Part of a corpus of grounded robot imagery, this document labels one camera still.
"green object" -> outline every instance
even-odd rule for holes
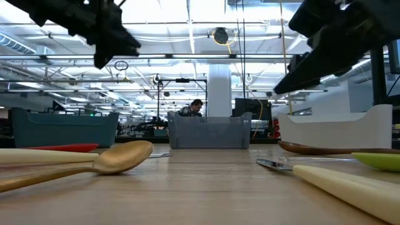
[[[400,172],[400,154],[352,153],[358,161],[384,171]]]

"white bin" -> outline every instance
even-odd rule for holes
[[[281,140],[317,148],[391,148],[392,105],[366,113],[321,116],[278,114]]]

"computer monitor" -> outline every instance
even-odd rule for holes
[[[392,41],[388,48],[390,72],[392,74],[400,74],[400,39]]]
[[[268,100],[260,100],[262,103],[261,120],[269,121],[271,119],[271,103]],[[257,99],[235,99],[234,116],[242,116],[244,113],[252,113],[251,119],[259,119],[261,104]]]

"utensil handle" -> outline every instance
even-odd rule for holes
[[[400,224],[400,185],[320,167],[296,165],[293,173],[391,224]]]
[[[0,149],[0,164],[93,162],[99,154],[32,149]]]
[[[76,167],[0,179],[0,193],[85,172],[95,171],[91,167]]]

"desk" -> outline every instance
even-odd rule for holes
[[[155,153],[168,151],[166,144],[155,145]],[[120,176],[84,173],[2,193],[1,224],[385,224],[299,178],[255,163],[294,155],[277,145],[171,153]],[[3,165],[0,178],[71,166]],[[398,174],[359,162],[319,166],[400,184]]]

